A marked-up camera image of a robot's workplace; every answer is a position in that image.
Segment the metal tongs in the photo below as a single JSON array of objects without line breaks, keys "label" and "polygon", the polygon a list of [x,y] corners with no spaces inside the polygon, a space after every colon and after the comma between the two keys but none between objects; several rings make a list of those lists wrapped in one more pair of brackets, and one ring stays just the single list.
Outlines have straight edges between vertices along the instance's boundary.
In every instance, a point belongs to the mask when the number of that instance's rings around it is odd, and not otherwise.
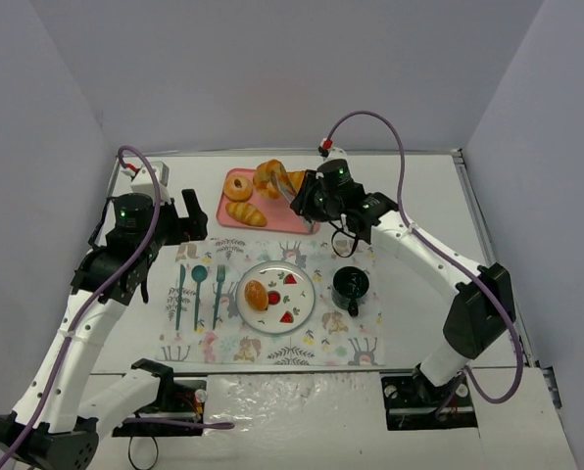
[{"label": "metal tongs", "polygon": [[[298,196],[298,191],[295,189],[292,181],[290,180],[286,172],[277,173],[272,171],[270,173],[270,182],[273,187],[284,197],[284,199],[292,206],[292,203]],[[304,228],[308,234],[312,234],[315,229],[315,224],[313,222],[307,221],[303,216],[299,216]]]}]

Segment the large curled croissant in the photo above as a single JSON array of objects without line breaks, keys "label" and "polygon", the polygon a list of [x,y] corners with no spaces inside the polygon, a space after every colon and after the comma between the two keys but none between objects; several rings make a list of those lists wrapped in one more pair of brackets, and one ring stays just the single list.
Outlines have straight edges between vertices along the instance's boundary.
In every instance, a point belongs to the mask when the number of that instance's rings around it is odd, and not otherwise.
[{"label": "large curled croissant", "polygon": [[258,165],[253,174],[253,186],[260,196],[277,200],[281,195],[279,187],[290,188],[290,179],[283,163],[269,160]]}]

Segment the sesame bun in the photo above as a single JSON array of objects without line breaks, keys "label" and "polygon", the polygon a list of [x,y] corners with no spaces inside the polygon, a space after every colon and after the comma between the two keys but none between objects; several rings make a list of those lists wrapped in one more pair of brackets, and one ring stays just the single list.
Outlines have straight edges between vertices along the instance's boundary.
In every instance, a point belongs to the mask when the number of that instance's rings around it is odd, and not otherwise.
[{"label": "sesame bun", "polygon": [[255,311],[266,311],[268,309],[268,291],[266,287],[257,280],[250,280],[244,288],[244,297],[248,306]]}]

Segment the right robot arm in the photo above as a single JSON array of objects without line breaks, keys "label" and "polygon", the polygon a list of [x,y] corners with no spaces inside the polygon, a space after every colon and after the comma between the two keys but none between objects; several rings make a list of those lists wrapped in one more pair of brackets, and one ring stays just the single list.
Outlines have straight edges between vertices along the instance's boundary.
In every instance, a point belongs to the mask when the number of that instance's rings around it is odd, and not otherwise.
[{"label": "right robot arm", "polygon": [[504,333],[513,343],[515,375],[507,392],[485,400],[500,404],[515,394],[524,364],[514,327],[511,279],[504,267],[462,258],[408,220],[397,202],[380,192],[368,193],[342,159],[307,171],[300,188],[281,191],[306,222],[340,222],[356,241],[405,264],[448,304],[440,345],[413,371],[414,392],[421,401],[447,404],[463,378],[473,375],[470,363]]}]

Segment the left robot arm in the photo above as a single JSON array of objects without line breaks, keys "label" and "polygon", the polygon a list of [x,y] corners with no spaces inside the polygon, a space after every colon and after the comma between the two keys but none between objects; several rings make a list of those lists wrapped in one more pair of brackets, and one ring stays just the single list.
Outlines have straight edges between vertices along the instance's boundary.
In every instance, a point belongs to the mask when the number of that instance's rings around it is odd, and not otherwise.
[{"label": "left robot arm", "polygon": [[75,271],[48,353],[12,411],[0,415],[0,468],[16,459],[38,469],[85,469],[105,436],[173,395],[172,368],[140,359],[115,388],[81,400],[100,351],[132,298],[149,299],[148,274],[161,248],[208,235],[195,191],[184,189],[181,195],[186,217],[178,215],[172,199],[142,193],[113,198],[114,228]]}]

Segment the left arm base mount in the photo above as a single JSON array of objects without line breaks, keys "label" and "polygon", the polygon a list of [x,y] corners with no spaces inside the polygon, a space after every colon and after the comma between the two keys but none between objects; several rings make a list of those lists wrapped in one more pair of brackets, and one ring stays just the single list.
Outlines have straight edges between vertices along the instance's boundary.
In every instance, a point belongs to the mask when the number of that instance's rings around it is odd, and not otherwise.
[{"label": "left arm base mount", "polygon": [[[144,406],[132,417],[203,423],[205,406],[199,401],[199,397],[203,400],[207,398],[205,380],[179,380],[164,402],[154,402]],[[202,429],[154,423],[124,424],[115,428],[111,434],[113,438],[200,437],[202,435]]]}]

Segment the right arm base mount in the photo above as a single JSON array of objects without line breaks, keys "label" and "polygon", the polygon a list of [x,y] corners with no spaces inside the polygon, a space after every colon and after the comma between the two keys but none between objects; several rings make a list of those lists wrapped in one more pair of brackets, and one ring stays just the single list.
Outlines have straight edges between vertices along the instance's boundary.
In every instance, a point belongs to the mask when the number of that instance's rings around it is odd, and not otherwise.
[{"label": "right arm base mount", "polygon": [[435,388],[416,373],[382,375],[388,431],[435,431],[477,428],[470,390],[458,375]]}]

